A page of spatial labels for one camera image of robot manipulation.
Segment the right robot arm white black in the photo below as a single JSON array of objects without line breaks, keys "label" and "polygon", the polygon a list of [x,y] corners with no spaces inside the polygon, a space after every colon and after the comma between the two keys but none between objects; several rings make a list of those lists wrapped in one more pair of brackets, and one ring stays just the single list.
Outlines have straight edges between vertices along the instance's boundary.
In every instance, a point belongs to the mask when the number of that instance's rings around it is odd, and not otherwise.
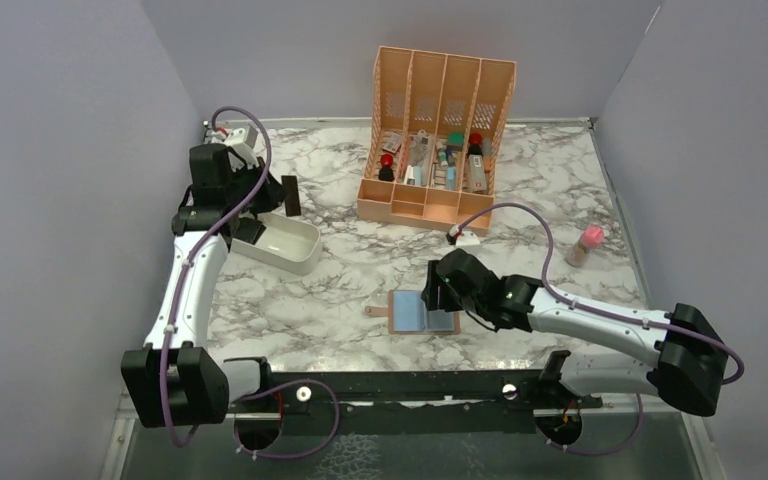
[{"label": "right robot arm white black", "polygon": [[429,261],[421,298],[430,311],[464,312],[494,331],[564,335],[607,348],[600,355],[551,354],[536,383],[549,406],[593,394],[639,394],[700,417],[716,413],[728,355],[690,305],[671,312],[590,305],[539,279],[499,277],[462,249]]}]

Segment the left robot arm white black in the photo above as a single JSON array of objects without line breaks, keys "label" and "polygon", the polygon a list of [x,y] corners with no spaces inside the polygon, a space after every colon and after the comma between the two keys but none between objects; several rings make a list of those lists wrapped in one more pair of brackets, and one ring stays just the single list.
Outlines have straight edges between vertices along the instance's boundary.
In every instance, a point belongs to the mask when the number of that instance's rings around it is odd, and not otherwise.
[{"label": "left robot arm white black", "polygon": [[205,348],[215,287],[241,214],[271,212],[284,199],[270,154],[233,169],[237,155],[223,143],[189,151],[191,184],[171,220],[166,292],[142,347],[125,351],[120,366],[145,428],[216,424],[227,413],[228,379]]}]

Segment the brown leather card holder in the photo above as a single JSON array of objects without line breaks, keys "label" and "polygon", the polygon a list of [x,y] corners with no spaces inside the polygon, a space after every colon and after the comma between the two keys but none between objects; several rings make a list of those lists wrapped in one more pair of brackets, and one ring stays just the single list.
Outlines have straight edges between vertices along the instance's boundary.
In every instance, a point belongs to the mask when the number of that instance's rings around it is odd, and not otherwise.
[{"label": "brown leather card holder", "polygon": [[363,312],[385,318],[391,335],[454,335],[461,331],[457,312],[428,310],[416,290],[391,290],[387,306],[367,305]]}]

